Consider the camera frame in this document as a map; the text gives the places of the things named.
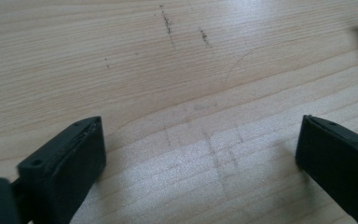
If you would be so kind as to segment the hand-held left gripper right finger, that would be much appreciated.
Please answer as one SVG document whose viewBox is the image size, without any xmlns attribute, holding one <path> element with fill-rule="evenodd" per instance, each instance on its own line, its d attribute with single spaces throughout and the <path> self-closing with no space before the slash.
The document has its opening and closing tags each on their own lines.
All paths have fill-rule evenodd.
<svg viewBox="0 0 358 224">
<path fill-rule="evenodd" d="M 296 163 L 358 222 L 358 134 L 326 119 L 306 115 Z"/>
</svg>

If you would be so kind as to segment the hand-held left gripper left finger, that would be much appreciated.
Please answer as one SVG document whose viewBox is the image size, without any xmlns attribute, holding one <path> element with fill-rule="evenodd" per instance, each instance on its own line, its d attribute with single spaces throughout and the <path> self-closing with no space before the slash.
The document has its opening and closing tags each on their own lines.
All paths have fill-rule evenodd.
<svg viewBox="0 0 358 224">
<path fill-rule="evenodd" d="M 69 224 L 105 165 L 100 117 L 71 124 L 20 162 L 34 224 Z"/>
</svg>

